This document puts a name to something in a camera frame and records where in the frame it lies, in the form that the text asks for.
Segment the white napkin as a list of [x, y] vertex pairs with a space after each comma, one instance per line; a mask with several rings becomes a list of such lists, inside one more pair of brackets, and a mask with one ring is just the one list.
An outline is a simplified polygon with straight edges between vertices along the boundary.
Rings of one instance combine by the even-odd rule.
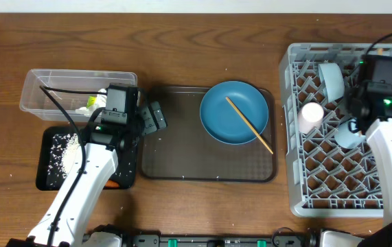
[[87, 105], [80, 107], [80, 108], [76, 109], [75, 112], [78, 114], [90, 117], [95, 110], [106, 106], [106, 101], [107, 101], [106, 93], [107, 93], [106, 89], [100, 89], [99, 94], [97, 94], [96, 96], [93, 96], [93, 97], [96, 97], [96, 102], [94, 105], [92, 105], [89, 108], [87, 108]]

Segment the green snack wrapper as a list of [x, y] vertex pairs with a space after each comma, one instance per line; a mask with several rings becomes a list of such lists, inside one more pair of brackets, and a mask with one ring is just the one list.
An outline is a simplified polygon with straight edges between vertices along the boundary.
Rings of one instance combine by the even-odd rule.
[[96, 97], [89, 96], [88, 101], [87, 101], [87, 108], [91, 107], [94, 105], [96, 102]]

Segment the light blue cup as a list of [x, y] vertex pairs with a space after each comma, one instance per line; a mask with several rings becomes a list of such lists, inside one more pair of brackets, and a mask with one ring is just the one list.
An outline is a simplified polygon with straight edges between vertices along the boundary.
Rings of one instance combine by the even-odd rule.
[[366, 139], [365, 135], [358, 131], [356, 119], [340, 124], [334, 138], [337, 144], [345, 149], [353, 149]]

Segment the light blue bowl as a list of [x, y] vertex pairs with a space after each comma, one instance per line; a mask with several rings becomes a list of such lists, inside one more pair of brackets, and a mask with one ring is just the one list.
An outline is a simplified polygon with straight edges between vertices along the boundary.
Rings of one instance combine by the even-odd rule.
[[333, 102], [344, 96], [345, 84], [340, 67], [336, 63], [321, 63], [318, 65], [319, 79], [325, 85], [325, 96], [328, 102]]

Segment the orange carrot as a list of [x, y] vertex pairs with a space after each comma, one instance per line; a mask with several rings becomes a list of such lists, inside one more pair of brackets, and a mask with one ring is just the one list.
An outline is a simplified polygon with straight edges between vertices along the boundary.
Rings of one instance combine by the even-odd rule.
[[105, 189], [118, 189], [120, 188], [119, 184], [115, 181], [108, 180], [104, 186]]

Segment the pink cup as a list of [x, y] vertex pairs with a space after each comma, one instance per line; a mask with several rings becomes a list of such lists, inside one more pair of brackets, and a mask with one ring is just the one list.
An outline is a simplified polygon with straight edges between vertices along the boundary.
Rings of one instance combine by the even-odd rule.
[[305, 104], [298, 113], [299, 132], [308, 134], [314, 128], [320, 128], [324, 116], [323, 107], [315, 102]]

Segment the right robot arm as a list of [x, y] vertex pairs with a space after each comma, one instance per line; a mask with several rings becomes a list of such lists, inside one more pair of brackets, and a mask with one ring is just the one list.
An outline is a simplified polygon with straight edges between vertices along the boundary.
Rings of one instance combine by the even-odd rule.
[[347, 109], [372, 151], [384, 204], [384, 227], [358, 245], [392, 246], [392, 84], [359, 83], [347, 93]]

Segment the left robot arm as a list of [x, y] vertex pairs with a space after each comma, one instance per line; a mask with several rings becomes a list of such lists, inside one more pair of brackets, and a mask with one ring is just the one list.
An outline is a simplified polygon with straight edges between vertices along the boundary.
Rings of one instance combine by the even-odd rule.
[[123, 238], [110, 231], [83, 240], [87, 224], [103, 188], [116, 172], [128, 174], [136, 161], [137, 139], [164, 129], [167, 124], [158, 102], [144, 105], [131, 133], [128, 126], [96, 122], [105, 110], [97, 109], [79, 134], [80, 147], [71, 171], [50, 208], [27, 239], [10, 239], [9, 246], [121, 246]]

